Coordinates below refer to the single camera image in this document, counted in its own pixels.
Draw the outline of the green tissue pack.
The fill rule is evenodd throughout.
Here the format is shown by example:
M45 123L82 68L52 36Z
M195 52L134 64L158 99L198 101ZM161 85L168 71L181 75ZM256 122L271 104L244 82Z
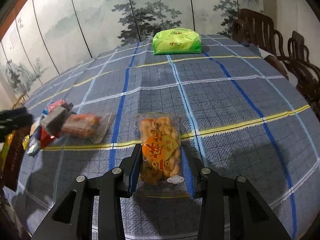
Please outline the green tissue pack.
M201 36L185 28L167 29L158 32L152 40L154 55L200 54Z

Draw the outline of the blue plaid tablecloth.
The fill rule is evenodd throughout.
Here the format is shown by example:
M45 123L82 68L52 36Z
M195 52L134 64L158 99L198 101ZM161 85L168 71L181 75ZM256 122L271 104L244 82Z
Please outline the blue plaid tablecloth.
M157 156L168 139L218 174L249 179L299 238L319 213L319 121L301 94L246 47L203 36L204 52L154 55L149 41L76 65L33 92L39 117L63 99L78 114L113 116L101 142L61 137L25 156L17 190L5 196L35 232L78 175L94 178L147 141Z

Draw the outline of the red snack packet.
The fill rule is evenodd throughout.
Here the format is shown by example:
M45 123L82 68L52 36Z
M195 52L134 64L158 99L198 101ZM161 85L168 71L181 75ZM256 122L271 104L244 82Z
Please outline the red snack packet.
M61 132L58 131L55 135L48 134L44 129L41 131L41 149L46 148L51 142L56 140L60 136Z

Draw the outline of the clear fried twist snack bag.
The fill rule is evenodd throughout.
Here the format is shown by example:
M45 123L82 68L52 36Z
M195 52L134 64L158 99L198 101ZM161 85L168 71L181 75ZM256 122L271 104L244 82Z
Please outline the clear fried twist snack bag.
M149 112L135 116L142 146L137 193L143 197L189 197L182 169L180 116Z

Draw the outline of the painted folding screen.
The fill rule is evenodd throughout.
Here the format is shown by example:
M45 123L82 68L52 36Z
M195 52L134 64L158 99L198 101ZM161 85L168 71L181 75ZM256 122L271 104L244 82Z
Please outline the painted folding screen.
M263 0L16 0L1 22L1 86L32 93L72 66L171 28L230 35Z

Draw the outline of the small bamboo stool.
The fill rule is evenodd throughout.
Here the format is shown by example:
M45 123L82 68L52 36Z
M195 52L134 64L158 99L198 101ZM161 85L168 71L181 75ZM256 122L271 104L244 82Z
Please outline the small bamboo stool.
M26 93L19 95L11 109L17 109L17 108L23 107L28 98L29 98L29 96Z

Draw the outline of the blue soda cracker pack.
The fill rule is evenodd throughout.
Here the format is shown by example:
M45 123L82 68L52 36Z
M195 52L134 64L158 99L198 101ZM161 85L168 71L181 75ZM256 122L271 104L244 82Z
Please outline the blue soda cracker pack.
M30 129L28 147L26 149L26 154L28 156L34 157L41 149L41 119L39 118L34 122Z

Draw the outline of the pink cube snack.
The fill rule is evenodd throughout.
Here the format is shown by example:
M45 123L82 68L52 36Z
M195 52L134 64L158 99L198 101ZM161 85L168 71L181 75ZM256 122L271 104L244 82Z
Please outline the pink cube snack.
M57 106L65 106L67 105L67 102L63 99L57 100L56 102L51 103L47 109L48 109L48 113L52 112Z

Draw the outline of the clear orange cracker pack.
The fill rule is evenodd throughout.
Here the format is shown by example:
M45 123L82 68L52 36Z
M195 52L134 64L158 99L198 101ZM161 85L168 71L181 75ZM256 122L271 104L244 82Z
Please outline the clear orange cracker pack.
M114 115L107 113L99 116L92 113L72 114L61 128L62 134L89 139L94 144L102 141L108 132Z

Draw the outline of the dark sesame block snack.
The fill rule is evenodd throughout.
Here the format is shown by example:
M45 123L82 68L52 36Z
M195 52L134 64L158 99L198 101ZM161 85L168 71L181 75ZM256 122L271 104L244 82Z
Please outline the dark sesame block snack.
M57 106L41 120L41 126L49 135L58 137L69 116L70 112L67 109Z

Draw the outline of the dark wooden chair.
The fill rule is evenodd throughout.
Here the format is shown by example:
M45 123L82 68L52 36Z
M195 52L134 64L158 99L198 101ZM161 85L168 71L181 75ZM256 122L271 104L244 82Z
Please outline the dark wooden chair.
M240 9L231 28L232 40L253 44L275 56L285 56L283 36L274 28L272 18L249 9Z
M304 37L293 31L287 42L288 55L285 56L283 37L279 31L275 31L275 34L278 36L280 52L278 60L284 61L289 72L298 79L297 90L319 117L319 68L309 60L309 49L304 44Z

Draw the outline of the gold and maroon toffee tin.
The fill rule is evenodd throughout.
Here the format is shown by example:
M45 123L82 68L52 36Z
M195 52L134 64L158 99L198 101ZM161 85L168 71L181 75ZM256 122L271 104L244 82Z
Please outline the gold and maroon toffee tin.
M1 187L17 190L22 159L29 143L31 126L12 131L1 150Z

